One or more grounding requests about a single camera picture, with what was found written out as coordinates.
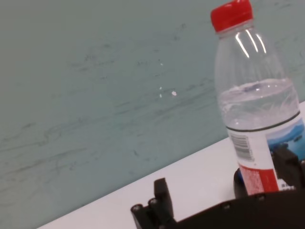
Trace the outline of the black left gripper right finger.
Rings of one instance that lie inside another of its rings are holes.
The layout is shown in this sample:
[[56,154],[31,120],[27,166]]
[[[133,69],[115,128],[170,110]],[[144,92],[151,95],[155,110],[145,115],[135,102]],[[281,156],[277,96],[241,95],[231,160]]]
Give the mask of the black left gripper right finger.
[[305,161],[286,147],[279,147],[273,152],[273,162],[279,178],[296,189],[305,188]]

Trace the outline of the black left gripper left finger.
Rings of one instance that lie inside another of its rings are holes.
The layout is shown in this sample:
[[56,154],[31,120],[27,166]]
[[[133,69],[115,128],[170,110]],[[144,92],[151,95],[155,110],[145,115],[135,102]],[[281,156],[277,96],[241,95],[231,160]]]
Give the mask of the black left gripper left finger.
[[138,229],[175,229],[173,204],[165,178],[154,181],[154,197],[148,204],[136,204],[131,214]]

